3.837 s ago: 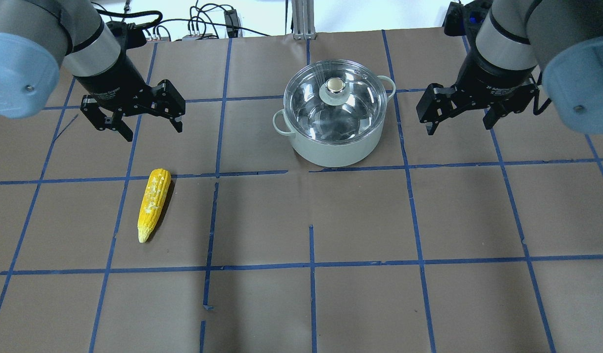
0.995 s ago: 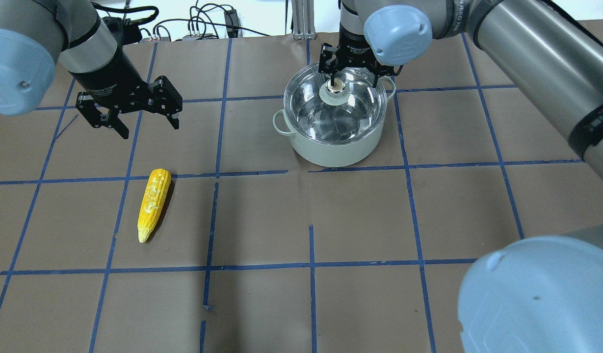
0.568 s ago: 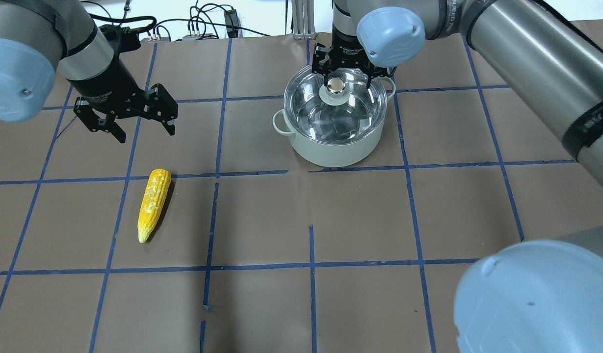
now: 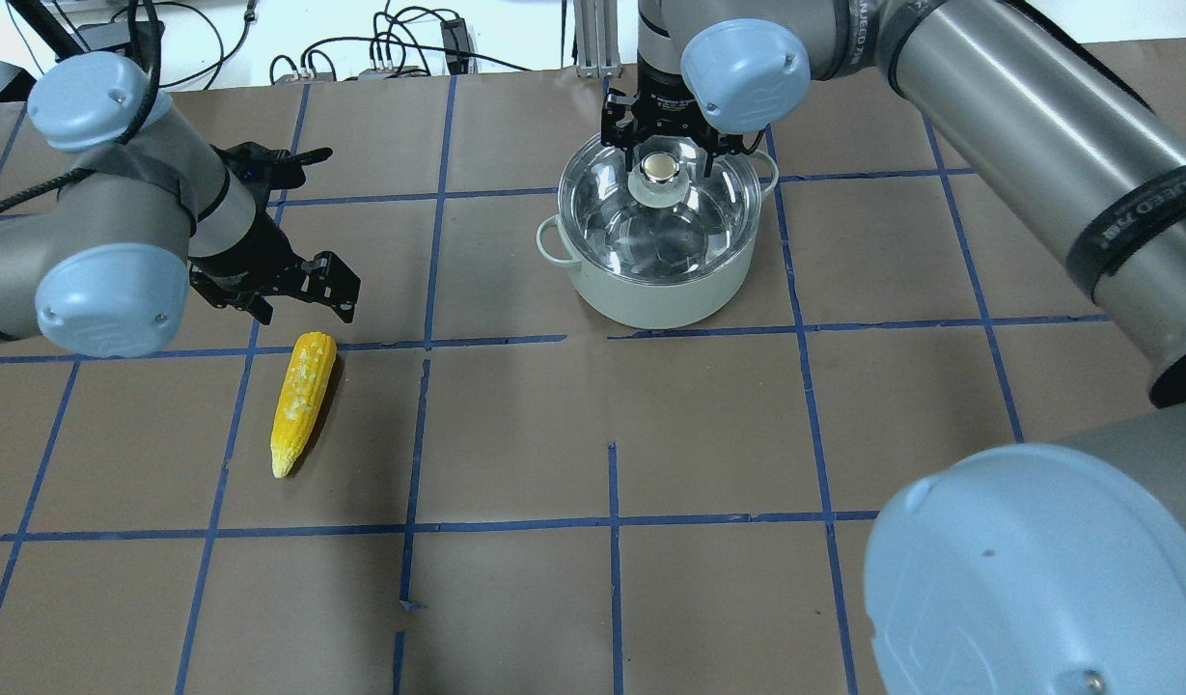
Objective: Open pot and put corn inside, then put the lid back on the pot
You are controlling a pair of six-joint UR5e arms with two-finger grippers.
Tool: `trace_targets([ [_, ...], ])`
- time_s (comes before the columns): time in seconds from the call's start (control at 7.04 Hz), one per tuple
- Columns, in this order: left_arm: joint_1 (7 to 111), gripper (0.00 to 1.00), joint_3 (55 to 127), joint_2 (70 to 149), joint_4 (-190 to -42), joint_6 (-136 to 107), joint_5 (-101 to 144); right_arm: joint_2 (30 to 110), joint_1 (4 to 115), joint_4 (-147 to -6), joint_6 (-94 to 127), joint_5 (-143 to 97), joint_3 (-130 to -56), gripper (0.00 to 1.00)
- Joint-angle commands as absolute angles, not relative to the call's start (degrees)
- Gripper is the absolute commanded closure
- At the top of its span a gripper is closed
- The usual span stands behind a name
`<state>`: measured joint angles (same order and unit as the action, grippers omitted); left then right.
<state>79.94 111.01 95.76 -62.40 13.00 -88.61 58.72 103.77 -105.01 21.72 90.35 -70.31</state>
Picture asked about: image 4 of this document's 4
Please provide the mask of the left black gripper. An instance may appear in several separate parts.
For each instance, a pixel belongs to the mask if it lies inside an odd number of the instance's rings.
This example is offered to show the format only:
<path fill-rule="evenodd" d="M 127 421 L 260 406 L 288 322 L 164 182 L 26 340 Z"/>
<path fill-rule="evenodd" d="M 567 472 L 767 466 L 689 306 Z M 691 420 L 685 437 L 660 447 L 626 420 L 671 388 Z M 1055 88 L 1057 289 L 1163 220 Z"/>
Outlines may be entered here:
<path fill-rule="evenodd" d="M 244 237 L 230 249 L 192 259 L 189 283 L 213 308 L 231 304 L 261 325 L 272 321 L 266 297 L 323 305 L 351 324 L 362 289 L 358 274 L 336 251 L 319 251 L 310 261 L 296 255 L 266 209 L 256 212 Z"/>

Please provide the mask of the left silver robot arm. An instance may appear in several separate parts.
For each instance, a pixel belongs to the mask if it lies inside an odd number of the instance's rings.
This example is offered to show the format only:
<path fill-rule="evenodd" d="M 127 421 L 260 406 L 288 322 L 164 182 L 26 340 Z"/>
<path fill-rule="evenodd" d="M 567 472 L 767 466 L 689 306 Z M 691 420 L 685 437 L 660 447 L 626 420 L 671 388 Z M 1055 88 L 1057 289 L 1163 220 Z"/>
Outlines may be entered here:
<path fill-rule="evenodd" d="M 0 345 L 44 336 L 93 357 L 138 357 L 179 333 L 190 292 L 272 320 L 272 297 L 353 321 L 362 282 L 334 251 L 305 259 L 272 219 L 272 192 L 326 161 L 256 142 L 208 144 L 125 56 L 64 59 L 25 104 L 63 176 L 0 203 Z"/>

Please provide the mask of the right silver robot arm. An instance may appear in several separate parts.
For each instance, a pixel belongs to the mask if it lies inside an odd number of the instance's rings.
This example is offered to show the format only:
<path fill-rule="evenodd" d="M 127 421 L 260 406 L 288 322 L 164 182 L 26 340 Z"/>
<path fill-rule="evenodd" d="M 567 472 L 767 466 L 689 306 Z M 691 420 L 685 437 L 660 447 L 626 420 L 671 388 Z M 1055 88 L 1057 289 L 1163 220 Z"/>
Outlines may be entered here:
<path fill-rule="evenodd" d="M 764 147 L 782 181 L 753 273 L 694 329 L 593 331 L 607 435 L 614 694 L 885 694 L 865 599 L 878 514 L 978 449 L 1144 413 L 1143 361 L 927 117 L 869 88 Z M 892 133 L 914 172 L 797 172 Z"/>

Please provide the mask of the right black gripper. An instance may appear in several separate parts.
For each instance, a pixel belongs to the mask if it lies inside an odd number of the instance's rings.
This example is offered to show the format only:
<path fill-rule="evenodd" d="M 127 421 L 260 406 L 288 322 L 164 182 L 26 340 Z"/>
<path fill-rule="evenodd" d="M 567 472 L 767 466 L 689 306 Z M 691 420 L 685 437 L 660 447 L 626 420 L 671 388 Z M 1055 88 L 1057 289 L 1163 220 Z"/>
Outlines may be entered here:
<path fill-rule="evenodd" d="M 702 178 L 712 176 L 719 157 L 748 152 L 741 133 L 723 133 L 707 122 L 684 87 L 643 79 L 633 97 L 608 89 L 601 106 L 600 142 L 621 151 L 627 172 L 635 168 L 636 147 L 662 136 L 686 138 L 703 151 Z"/>

